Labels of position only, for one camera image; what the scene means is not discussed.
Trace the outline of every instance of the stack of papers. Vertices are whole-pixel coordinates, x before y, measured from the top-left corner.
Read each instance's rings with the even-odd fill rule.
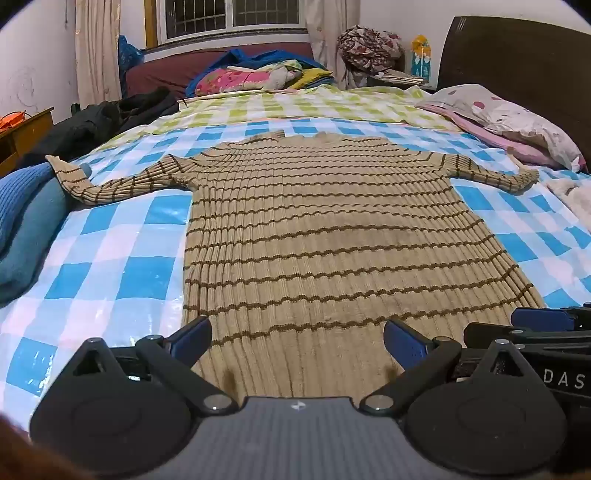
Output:
[[[423,85],[426,82],[423,77],[417,77],[416,75],[410,75],[408,73],[391,69],[386,70],[385,72],[379,72],[375,77],[385,82],[403,83],[405,85]]]

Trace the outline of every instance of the green checkered blanket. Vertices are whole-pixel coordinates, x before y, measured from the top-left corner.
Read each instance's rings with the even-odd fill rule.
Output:
[[[227,125],[267,118],[328,117],[374,122],[404,122],[422,128],[459,131],[441,115],[415,107],[430,94],[413,86],[339,90],[321,85],[293,93],[249,91],[208,95],[181,102],[181,110],[124,132],[96,150],[118,147],[144,135],[161,135],[180,128]]]

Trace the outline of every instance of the window frame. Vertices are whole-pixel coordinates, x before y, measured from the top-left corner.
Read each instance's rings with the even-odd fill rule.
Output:
[[[306,18],[304,15],[304,3],[306,0],[298,0],[298,15],[300,17],[299,23],[289,23],[289,24],[280,24],[280,23],[273,23],[273,24],[264,24],[264,25],[241,25],[235,26],[234,25],[234,11],[233,11],[233,0],[224,0],[225,5],[225,15],[226,15],[226,28],[220,28],[217,30],[207,30],[205,32],[199,33],[190,33],[187,35],[180,35],[178,37],[171,37],[167,38],[166,32],[166,0],[156,0],[156,12],[157,12],[157,34],[158,34],[158,44],[159,45],[166,45],[167,43],[177,42],[182,40],[188,40],[191,38],[199,38],[199,37],[211,37],[212,35],[216,34],[227,34],[227,33],[248,33],[249,31],[254,30],[300,30],[306,27]]]

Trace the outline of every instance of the yellow cloth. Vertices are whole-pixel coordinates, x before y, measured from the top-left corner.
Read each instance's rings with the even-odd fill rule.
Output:
[[[289,85],[289,88],[305,88],[306,85],[312,83],[322,77],[329,77],[332,72],[323,69],[307,69],[303,70],[300,78],[295,83]]]

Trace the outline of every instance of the wooden desk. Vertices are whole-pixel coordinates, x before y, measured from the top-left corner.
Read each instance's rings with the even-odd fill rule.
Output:
[[[10,173],[18,160],[53,127],[53,107],[27,118],[0,134],[0,177]]]

